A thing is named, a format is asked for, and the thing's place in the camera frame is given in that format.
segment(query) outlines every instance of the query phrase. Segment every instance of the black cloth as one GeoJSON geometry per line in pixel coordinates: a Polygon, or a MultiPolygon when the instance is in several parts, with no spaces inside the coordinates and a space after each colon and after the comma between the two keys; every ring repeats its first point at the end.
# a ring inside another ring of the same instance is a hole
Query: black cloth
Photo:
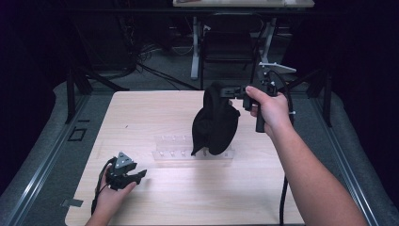
{"type": "Polygon", "coordinates": [[[220,97],[223,88],[221,83],[214,82],[204,92],[203,108],[193,121],[194,148],[191,155],[203,147],[207,147],[210,154],[218,155],[229,147],[234,138],[240,112],[230,105],[229,98],[220,97]]]}

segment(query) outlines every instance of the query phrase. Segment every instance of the gray carpet floor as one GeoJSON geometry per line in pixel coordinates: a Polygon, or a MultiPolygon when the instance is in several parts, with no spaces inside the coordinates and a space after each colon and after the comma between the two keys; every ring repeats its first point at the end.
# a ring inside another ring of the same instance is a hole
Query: gray carpet floor
{"type": "MultiPolygon", "coordinates": [[[[272,50],[275,52],[270,53],[270,61],[279,62],[283,49],[276,46],[272,50]]],[[[192,86],[200,86],[199,81],[190,79],[190,54],[154,51],[144,64],[173,75],[192,86]]],[[[141,70],[112,81],[130,90],[176,89],[164,79],[141,70]]],[[[237,85],[238,81],[229,82],[237,85]]],[[[82,96],[76,92],[78,111],[70,124],[64,123],[67,119],[66,85],[64,83],[55,88],[56,106],[51,119],[20,171],[0,198],[0,225],[65,225],[64,219],[68,207],[62,206],[62,203],[73,198],[113,94],[110,88],[95,80],[90,80],[90,83],[94,88],[91,95],[82,96]],[[82,140],[69,140],[73,129],[86,131],[82,140]],[[51,165],[46,165],[48,158],[54,160],[51,161],[51,165]],[[36,186],[36,192],[29,193],[32,179],[38,177],[40,169],[47,169],[47,173],[41,175],[41,184],[36,186]],[[23,197],[28,197],[29,201],[23,201],[23,197]]],[[[329,128],[320,117],[322,97],[307,98],[304,93],[306,87],[307,84],[303,84],[293,90],[297,132],[327,168],[344,185],[349,185],[348,189],[352,194],[364,197],[368,204],[366,206],[369,211],[368,216],[372,216],[369,221],[371,225],[399,225],[399,213],[386,195],[373,167],[361,149],[340,98],[333,95],[331,102],[333,126],[329,128]],[[347,169],[343,169],[340,165],[342,157],[340,152],[337,153],[337,149],[343,153],[344,160],[355,175],[360,192],[352,190],[353,182],[348,181],[347,169]]]]}

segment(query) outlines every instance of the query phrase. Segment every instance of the table in background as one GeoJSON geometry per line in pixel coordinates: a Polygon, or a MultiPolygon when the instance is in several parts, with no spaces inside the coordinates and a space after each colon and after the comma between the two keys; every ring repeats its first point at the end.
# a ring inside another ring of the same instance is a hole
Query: table in background
{"type": "MultiPolygon", "coordinates": [[[[137,162],[133,172],[148,172],[111,224],[278,224],[284,172],[271,140],[255,132],[256,119],[241,100],[232,100],[241,113],[231,142],[233,159],[154,159],[156,137],[191,137],[202,100],[203,91],[115,93],[74,196],[83,204],[70,207],[67,225],[84,225],[90,218],[98,175],[119,152],[137,162]]],[[[291,190],[284,215],[286,223],[303,223],[291,190]]]]}
{"type": "MultiPolygon", "coordinates": [[[[312,0],[199,0],[179,3],[173,0],[174,7],[180,8],[312,8],[314,2],[312,0]]],[[[270,43],[276,26],[276,18],[267,23],[264,35],[266,42],[262,52],[262,63],[269,63],[267,54],[270,49],[270,43]]],[[[191,67],[191,79],[198,79],[198,71],[200,64],[199,55],[199,28],[197,17],[193,19],[193,63],[191,67]]]]}

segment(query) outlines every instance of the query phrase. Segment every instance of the person's right hand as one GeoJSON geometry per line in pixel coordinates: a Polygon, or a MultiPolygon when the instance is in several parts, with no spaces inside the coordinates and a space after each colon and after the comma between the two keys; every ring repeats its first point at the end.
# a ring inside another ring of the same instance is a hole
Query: person's right hand
{"type": "MultiPolygon", "coordinates": [[[[281,126],[292,126],[288,115],[287,99],[282,93],[278,93],[277,97],[270,97],[263,91],[251,86],[246,87],[247,95],[257,101],[261,106],[262,116],[264,118],[264,131],[273,136],[273,131],[281,126]]],[[[256,117],[258,106],[253,106],[250,114],[256,117]]]]}

